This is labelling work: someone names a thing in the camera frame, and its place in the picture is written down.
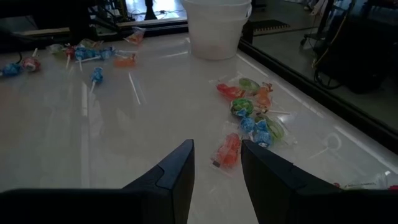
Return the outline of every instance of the white lollipop stick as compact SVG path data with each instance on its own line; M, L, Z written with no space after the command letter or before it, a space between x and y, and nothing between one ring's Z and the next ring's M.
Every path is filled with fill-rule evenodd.
M92 57L92 58L84 59L84 60L82 60L81 62L88 62L88 61L96 60L96 59L100 59L100 58L101 58L101 56Z
M83 71L83 68L81 67L81 59L79 59L79 65L80 65L80 71Z
M91 93L93 93L93 90L94 90L95 83L96 83L96 82L95 82L95 81L93 81L93 84L92 84L92 86L91 86L91 90L90 90L90 94L91 94Z
M68 69L69 62L70 62L70 55L68 55L68 60L67 60L67 66L66 66L66 69Z
M32 57L36 57L37 50L38 50L38 48L36 47L35 51L34 51L33 54L32 54Z

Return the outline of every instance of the lollipop stick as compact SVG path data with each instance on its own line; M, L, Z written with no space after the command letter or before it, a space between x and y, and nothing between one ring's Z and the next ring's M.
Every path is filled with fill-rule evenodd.
M36 57L37 50L38 50L38 48L36 47L35 51L34 51L33 54L32 54L32 57Z
M88 62L88 61L90 61L90 60L96 60L96 59L100 59L100 58L101 58L101 56L92 57L92 58L84 59L84 60L82 60L81 62Z
M93 82L93 84L92 84L92 86L91 86L90 94L93 93L94 86L95 86L95 82Z
M68 69L69 62L70 62L70 55L68 55L68 60L67 60L67 66L66 66L66 69Z

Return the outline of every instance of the glass panel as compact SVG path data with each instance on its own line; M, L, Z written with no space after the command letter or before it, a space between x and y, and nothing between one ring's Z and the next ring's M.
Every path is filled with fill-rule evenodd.
M392 0L268 0L254 6L252 44L398 131L397 6Z

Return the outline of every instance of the cable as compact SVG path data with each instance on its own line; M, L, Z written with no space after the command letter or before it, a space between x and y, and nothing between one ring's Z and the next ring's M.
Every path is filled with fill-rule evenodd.
M351 4L349 5L349 9L348 9L346 15L344 16L344 19L343 19L343 21L341 22L341 24L340 24L340 26L339 26L339 28L338 28L338 30L337 30L337 32L336 32L335 37L333 38L333 40L331 40L331 42L330 42L328 48L325 50L325 52L322 54L322 56L321 56L317 61L314 61L314 62L312 63L312 68L316 68L317 65L322 61L322 59L324 58L324 56L329 52L330 46L333 45L334 41L335 41L336 38L338 37L338 34L340 33L341 28L343 28L343 25L344 25L344 23L345 23L347 17L349 16L349 14L351 13L351 11L353 10L355 3L356 3L356 0L352 0Z

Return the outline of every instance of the black metal frame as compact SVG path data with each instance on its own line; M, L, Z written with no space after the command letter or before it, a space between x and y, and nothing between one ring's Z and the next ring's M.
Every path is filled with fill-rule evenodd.
M188 32L187 21L159 21L158 24L143 25L140 27L147 29L145 37ZM121 40L123 37L130 35L131 32L130 27L125 27L122 28L118 34L99 37L99 39L104 41ZM68 42L67 34L40 35L41 38L44 36L49 37L48 44L52 44L53 40L56 39L55 37L61 40L61 43ZM390 128L388 125L380 122L376 118L371 117L359 108L347 103L345 100L338 98L327 90L322 89L316 83L305 78L300 73L284 65L282 62L253 47L249 42L244 40L247 40L245 37L248 36L250 35L245 35L244 32L244 38L239 42L239 50L249 55L254 60L257 60L274 73L287 80L290 84L297 87L300 91L312 97L321 105L336 113L338 116L342 117L344 120L357 127L392 152L398 154L398 148L396 147L398 145L398 132L396 130Z

